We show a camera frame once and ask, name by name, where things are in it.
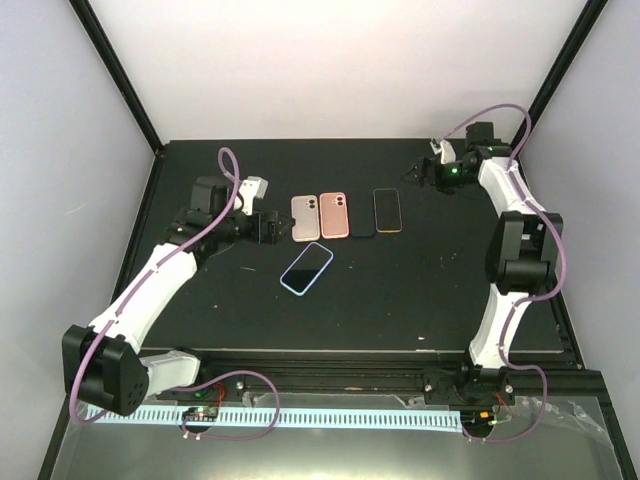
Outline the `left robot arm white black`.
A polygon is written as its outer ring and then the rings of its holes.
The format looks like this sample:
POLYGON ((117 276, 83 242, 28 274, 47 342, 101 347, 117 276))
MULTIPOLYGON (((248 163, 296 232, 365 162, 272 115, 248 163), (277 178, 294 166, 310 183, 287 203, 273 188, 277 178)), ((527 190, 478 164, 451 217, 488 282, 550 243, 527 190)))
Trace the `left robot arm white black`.
POLYGON ((174 295, 221 247, 239 240, 273 245, 285 235, 288 218, 254 205, 267 189, 267 180, 256 176, 241 182, 231 175, 198 178, 189 206, 176 214, 130 285, 88 326, 73 325, 65 332, 62 359, 70 410, 78 414, 79 403, 99 410, 79 415, 81 422, 107 413, 128 416, 147 397, 168 390, 182 389, 193 399, 213 391, 215 376, 195 351, 179 348, 146 358, 140 351, 174 295))

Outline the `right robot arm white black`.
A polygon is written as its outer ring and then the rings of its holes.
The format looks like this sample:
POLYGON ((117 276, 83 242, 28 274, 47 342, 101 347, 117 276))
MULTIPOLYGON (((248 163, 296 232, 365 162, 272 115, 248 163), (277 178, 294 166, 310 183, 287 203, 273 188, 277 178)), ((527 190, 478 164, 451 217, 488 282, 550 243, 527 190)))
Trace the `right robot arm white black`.
POLYGON ((467 125, 462 154, 446 139, 432 141, 431 148, 405 180, 447 194, 477 184, 497 214, 484 267, 489 297, 453 386, 465 404, 489 402, 505 383, 510 347, 526 309, 555 275, 563 219, 534 198, 512 148, 495 136, 492 123, 467 125))

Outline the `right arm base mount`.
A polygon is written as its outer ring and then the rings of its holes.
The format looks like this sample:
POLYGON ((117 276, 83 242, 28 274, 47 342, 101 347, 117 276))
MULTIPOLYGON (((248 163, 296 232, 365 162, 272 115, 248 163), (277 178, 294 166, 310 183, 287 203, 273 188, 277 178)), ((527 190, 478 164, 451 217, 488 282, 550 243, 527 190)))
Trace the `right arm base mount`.
POLYGON ((452 406, 489 407, 505 398, 507 369, 460 366, 425 369, 421 373, 425 400, 452 406))

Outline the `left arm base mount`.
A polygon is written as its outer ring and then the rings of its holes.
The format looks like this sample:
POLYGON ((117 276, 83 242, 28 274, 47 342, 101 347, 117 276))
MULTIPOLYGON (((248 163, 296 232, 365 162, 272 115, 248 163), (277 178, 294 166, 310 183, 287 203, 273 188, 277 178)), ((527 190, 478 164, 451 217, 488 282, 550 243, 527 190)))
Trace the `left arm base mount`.
POLYGON ((180 386, 180 387, 172 387, 167 390, 161 392, 161 395, 169 395, 169 394, 191 394, 197 400, 206 399, 212 392, 217 391, 217 395, 220 398, 223 398, 225 395, 225 382, 229 379, 236 380, 240 377, 244 377, 248 375, 249 372, 245 370, 237 370, 224 373, 220 376, 217 376, 213 379, 204 381, 204 382, 196 382, 193 385, 189 386, 180 386))

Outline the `black smartphone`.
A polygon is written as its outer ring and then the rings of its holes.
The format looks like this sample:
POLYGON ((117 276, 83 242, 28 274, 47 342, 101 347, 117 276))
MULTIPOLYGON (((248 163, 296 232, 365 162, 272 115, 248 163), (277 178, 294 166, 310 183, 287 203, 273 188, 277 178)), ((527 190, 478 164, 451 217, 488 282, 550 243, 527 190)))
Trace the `black smartphone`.
POLYGON ((348 198, 350 235, 369 238, 376 232, 373 199, 367 195, 351 195, 348 198))
POLYGON ((375 225, 379 233, 399 233, 402 216, 399 192, 395 188, 380 188, 373 192, 375 225))

